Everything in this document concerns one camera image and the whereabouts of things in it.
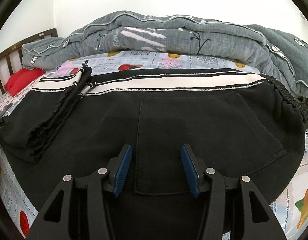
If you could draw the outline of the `fruit print bed cover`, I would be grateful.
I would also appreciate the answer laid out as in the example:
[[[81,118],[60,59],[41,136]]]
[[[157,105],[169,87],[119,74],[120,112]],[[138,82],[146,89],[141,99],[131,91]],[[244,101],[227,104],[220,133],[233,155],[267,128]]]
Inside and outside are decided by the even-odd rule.
[[[212,56],[187,56],[130,50],[68,60],[61,66],[47,72],[45,76],[73,75],[85,61],[88,61],[88,65],[95,75],[119,70],[221,68],[260,73],[257,68]],[[308,229],[308,211],[304,216],[301,215],[301,202],[305,197],[306,190],[308,190],[308,130],[306,130],[306,149],[301,164],[292,181],[271,204],[287,239],[299,239],[302,233]],[[11,224],[16,227],[20,237],[24,238],[38,211],[20,187],[2,150],[0,150],[0,200],[12,220]]]

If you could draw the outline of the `dark wooden headboard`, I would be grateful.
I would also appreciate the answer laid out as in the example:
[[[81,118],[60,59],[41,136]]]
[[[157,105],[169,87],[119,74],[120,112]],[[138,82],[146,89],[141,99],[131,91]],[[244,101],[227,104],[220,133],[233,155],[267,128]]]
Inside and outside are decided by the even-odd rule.
[[[16,42],[0,53],[0,95],[6,92],[5,84],[8,78],[21,67],[23,58],[22,45],[57,36],[56,28],[47,29]]]

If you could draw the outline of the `grey quilted duvet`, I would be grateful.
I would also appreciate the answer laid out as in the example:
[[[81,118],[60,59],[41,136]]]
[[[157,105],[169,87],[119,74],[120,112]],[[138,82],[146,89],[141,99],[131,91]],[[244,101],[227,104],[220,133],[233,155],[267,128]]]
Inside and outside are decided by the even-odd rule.
[[[144,16],[112,12],[66,37],[23,44],[24,67],[51,70],[67,60],[118,50],[216,56],[257,68],[308,99],[308,44],[261,25],[194,16]]]

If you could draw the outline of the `red pillow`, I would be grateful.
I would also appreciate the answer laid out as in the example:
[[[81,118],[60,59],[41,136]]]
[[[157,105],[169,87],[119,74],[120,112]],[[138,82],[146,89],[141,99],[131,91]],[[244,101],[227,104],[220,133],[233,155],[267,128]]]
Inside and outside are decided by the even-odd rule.
[[[4,87],[11,96],[15,96],[19,92],[21,92],[26,86],[28,86],[32,81],[38,79],[45,73],[45,71],[39,68],[21,68],[19,71],[11,75]]]

